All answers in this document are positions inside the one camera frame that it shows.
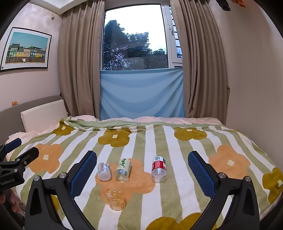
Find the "left hand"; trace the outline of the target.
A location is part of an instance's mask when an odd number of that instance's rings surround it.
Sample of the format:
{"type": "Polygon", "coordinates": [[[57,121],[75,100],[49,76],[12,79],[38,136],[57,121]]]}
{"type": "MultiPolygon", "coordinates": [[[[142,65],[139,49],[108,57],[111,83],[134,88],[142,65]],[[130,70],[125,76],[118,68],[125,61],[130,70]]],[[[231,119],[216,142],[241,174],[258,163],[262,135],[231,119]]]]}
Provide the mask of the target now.
{"type": "MultiPolygon", "coordinates": [[[[21,208],[18,203],[17,195],[14,193],[13,190],[9,191],[8,200],[11,203],[11,209],[13,210],[13,212],[19,214],[21,212],[21,208]]],[[[4,193],[1,192],[1,195],[0,195],[1,205],[4,204],[5,201],[6,201],[6,196],[4,193]]]]}

